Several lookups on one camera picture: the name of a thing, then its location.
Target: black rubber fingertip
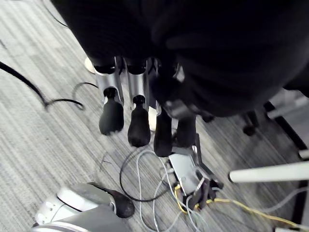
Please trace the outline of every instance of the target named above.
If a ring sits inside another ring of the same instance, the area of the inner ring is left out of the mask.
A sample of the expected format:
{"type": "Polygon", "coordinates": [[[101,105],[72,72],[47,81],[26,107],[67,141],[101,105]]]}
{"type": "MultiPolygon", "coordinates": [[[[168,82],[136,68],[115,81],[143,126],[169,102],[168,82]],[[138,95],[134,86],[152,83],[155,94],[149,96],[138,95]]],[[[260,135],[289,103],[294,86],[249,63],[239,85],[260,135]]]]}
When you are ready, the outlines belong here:
{"type": "Polygon", "coordinates": [[[196,130],[196,116],[187,117],[178,121],[177,126],[177,146],[190,147],[195,143],[196,130]]]}
{"type": "Polygon", "coordinates": [[[100,132],[104,135],[110,135],[112,132],[121,131],[123,127],[124,109],[122,105],[113,99],[108,99],[99,121],[100,132]]]}
{"type": "Polygon", "coordinates": [[[172,152],[172,119],[162,109],[156,118],[156,128],[154,136],[154,152],[159,157],[167,157],[172,152]]]}
{"type": "Polygon", "coordinates": [[[128,142],[131,146],[141,147],[149,144],[150,137],[148,112],[142,106],[137,106],[131,113],[128,142]]]}

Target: yellow wire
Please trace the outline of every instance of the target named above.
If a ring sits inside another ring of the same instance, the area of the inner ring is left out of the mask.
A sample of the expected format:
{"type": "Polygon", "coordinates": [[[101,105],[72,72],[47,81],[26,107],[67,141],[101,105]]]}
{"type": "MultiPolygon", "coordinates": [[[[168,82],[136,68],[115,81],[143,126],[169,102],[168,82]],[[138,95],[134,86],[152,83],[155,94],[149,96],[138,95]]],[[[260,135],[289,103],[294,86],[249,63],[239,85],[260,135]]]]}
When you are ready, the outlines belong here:
{"type": "MultiPolygon", "coordinates": [[[[176,196],[177,199],[178,199],[178,196],[177,196],[177,190],[178,190],[178,189],[180,189],[180,185],[177,185],[177,186],[175,187],[175,189],[174,189],[174,193],[175,193],[175,196],[176,196]]],[[[284,218],[281,218],[281,217],[276,217],[276,216],[268,215],[268,214],[265,214],[265,213],[263,213],[263,212],[261,212],[261,211],[258,211],[258,210],[256,210],[256,209],[249,208],[248,206],[244,205],[243,203],[241,203],[241,202],[239,202],[239,201],[230,200],[230,199],[215,198],[214,200],[211,200],[211,199],[207,200],[207,201],[206,201],[206,204],[210,204],[210,203],[212,203],[212,202],[234,203],[235,205],[240,206],[241,208],[247,210],[247,211],[250,212],[250,213],[255,213],[255,214],[257,214],[257,215],[260,215],[260,216],[262,216],[262,217],[268,218],[268,219],[270,219],[270,220],[280,221],[280,222],[283,222],[283,223],[285,223],[285,224],[291,225],[291,226],[293,226],[293,227],[295,227],[295,228],[299,228],[299,225],[296,224],[296,223],[294,223],[294,222],[292,222],[292,221],[289,221],[289,220],[284,219],[284,218]]],[[[178,201],[177,201],[177,205],[178,205],[178,207],[180,208],[180,210],[181,210],[183,213],[188,214],[188,212],[185,211],[185,210],[182,208],[182,206],[179,204],[178,201]]]]}
{"type": "MultiPolygon", "coordinates": [[[[175,197],[179,200],[179,198],[178,198],[178,196],[177,196],[177,190],[178,190],[178,189],[180,189],[180,185],[177,185],[177,186],[174,188],[175,197]]],[[[182,206],[180,205],[179,201],[177,201],[177,205],[178,205],[178,207],[180,208],[180,210],[181,210],[184,214],[188,214],[188,212],[185,211],[185,210],[182,208],[182,206]]]]}
{"type": "MultiPolygon", "coordinates": [[[[178,196],[177,196],[177,190],[178,190],[178,189],[180,189],[180,185],[177,185],[177,186],[175,187],[175,189],[174,189],[174,193],[175,193],[175,196],[176,196],[177,199],[178,199],[178,196]]],[[[181,210],[183,213],[188,214],[188,212],[185,211],[185,210],[182,208],[182,206],[179,204],[178,201],[177,201],[177,205],[178,205],[178,207],[180,208],[180,210],[181,210]]]]}
{"type": "Polygon", "coordinates": [[[206,201],[207,204],[210,204],[212,202],[234,203],[234,204],[240,206],[241,208],[247,210],[248,212],[255,213],[257,215],[260,215],[262,217],[268,218],[270,220],[275,220],[275,221],[280,221],[280,222],[286,223],[286,224],[291,225],[291,226],[293,226],[295,228],[299,228],[299,226],[296,223],[292,222],[292,221],[286,220],[284,218],[280,218],[280,217],[276,217],[276,216],[272,216],[272,215],[268,215],[268,214],[262,213],[261,211],[249,208],[248,206],[244,205],[243,203],[240,203],[240,202],[235,201],[235,200],[215,198],[214,201],[213,200],[207,200],[206,201]]]}

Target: white pole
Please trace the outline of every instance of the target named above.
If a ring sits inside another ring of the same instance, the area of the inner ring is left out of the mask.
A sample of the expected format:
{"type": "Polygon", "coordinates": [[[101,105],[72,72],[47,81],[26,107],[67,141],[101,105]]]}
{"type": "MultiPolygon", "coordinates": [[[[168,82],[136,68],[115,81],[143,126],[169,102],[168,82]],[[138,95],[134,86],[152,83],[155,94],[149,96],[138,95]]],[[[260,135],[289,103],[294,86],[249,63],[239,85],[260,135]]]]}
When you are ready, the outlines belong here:
{"type": "Polygon", "coordinates": [[[285,228],[275,228],[275,232],[292,232],[293,230],[285,229],[285,228]]]}
{"type": "Polygon", "coordinates": [[[231,171],[231,182],[309,180],[309,161],[231,171]]]}
{"type": "Polygon", "coordinates": [[[299,156],[304,160],[309,159],[309,150],[299,151],[299,156]]]}

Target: chair wheel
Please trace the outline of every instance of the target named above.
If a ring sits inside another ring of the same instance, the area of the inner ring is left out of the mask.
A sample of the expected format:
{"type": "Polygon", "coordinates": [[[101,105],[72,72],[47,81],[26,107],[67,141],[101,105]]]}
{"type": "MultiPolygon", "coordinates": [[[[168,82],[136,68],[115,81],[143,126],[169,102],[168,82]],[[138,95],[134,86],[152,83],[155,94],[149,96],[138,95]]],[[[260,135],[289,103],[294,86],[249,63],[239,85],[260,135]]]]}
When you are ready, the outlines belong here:
{"type": "Polygon", "coordinates": [[[248,135],[248,136],[252,136],[255,134],[255,127],[253,126],[245,126],[242,131],[248,135]]]}
{"type": "Polygon", "coordinates": [[[204,122],[209,123],[214,120],[214,116],[202,116],[204,122]]]}

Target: chair leg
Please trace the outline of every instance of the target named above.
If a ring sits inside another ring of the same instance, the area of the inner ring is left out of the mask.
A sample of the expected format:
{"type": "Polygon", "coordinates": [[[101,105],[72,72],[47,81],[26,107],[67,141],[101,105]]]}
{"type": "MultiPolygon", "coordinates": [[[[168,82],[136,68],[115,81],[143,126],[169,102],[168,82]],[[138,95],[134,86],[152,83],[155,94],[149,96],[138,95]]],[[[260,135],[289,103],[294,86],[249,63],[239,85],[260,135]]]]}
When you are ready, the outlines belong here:
{"type": "Polygon", "coordinates": [[[309,161],[231,171],[233,183],[309,180],[309,161]]]}
{"type": "Polygon", "coordinates": [[[257,119],[257,115],[255,113],[255,111],[248,111],[245,115],[248,119],[249,119],[249,124],[246,125],[243,128],[243,132],[248,135],[248,136],[252,136],[255,134],[255,129],[258,128],[260,126],[259,121],[257,119]]]}

